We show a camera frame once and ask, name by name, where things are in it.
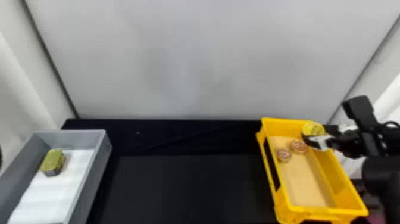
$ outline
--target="yellow object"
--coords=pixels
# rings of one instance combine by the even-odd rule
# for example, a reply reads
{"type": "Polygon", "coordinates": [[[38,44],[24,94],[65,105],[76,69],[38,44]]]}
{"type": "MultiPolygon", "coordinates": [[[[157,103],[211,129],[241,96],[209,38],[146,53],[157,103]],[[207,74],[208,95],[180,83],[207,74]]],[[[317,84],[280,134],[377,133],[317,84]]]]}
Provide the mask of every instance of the yellow object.
{"type": "Polygon", "coordinates": [[[320,123],[307,121],[302,127],[303,135],[325,135],[325,128],[320,123]]]}
{"type": "Polygon", "coordinates": [[[290,148],[301,139],[307,120],[262,118],[256,134],[274,200],[277,220],[296,224],[305,220],[350,223],[368,210],[332,150],[307,150],[279,163],[275,148],[290,148]]]}
{"type": "Polygon", "coordinates": [[[47,176],[56,176],[65,163],[65,156],[61,150],[49,150],[40,165],[39,170],[47,176]]]}

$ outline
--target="cable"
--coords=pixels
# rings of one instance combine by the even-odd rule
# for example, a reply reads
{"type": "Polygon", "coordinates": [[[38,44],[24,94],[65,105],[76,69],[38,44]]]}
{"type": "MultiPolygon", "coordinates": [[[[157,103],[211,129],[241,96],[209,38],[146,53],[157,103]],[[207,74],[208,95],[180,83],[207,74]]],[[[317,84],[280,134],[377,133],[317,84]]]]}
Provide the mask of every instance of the cable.
{"type": "Polygon", "coordinates": [[[394,126],[400,128],[399,123],[397,123],[397,122],[395,122],[395,121],[393,121],[393,120],[388,121],[388,122],[385,122],[383,125],[384,125],[385,127],[387,127],[388,125],[394,125],[394,126]]]}

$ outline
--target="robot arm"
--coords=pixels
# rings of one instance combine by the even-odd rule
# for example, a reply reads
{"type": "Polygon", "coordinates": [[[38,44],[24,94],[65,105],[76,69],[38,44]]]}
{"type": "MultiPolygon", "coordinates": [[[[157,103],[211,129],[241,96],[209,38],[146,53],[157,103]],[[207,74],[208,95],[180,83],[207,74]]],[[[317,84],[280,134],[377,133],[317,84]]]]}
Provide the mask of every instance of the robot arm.
{"type": "Polygon", "coordinates": [[[349,158],[367,157],[362,165],[366,190],[379,197],[385,208],[386,223],[400,223],[400,125],[378,123],[366,96],[342,104],[356,129],[325,125],[327,135],[305,136],[303,140],[316,150],[334,148],[349,158]]]}

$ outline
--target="white wall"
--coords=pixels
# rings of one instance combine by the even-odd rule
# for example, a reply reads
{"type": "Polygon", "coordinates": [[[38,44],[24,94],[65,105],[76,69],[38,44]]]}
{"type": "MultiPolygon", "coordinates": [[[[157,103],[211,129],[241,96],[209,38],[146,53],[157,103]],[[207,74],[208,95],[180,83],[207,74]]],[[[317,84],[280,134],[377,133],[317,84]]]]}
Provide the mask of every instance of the white wall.
{"type": "Polygon", "coordinates": [[[0,1],[0,146],[4,164],[29,135],[73,117],[21,1],[0,1]]]}
{"type": "Polygon", "coordinates": [[[398,0],[27,3],[78,113],[109,118],[326,123],[400,12],[398,0]]]}
{"type": "Polygon", "coordinates": [[[22,0],[0,1],[0,32],[26,71],[53,122],[60,127],[73,113],[40,45],[22,0]]]}

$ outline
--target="black table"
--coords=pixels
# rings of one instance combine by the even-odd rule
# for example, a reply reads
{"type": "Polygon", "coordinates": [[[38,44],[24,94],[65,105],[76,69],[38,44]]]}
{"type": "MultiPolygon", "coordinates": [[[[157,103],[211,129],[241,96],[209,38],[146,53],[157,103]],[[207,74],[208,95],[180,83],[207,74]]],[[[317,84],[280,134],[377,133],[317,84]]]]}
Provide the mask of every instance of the black table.
{"type": "Polygon", "coordinates": [[[113,151],[88,223],[277,223],[259,121],[68,119],[113,151]]]}

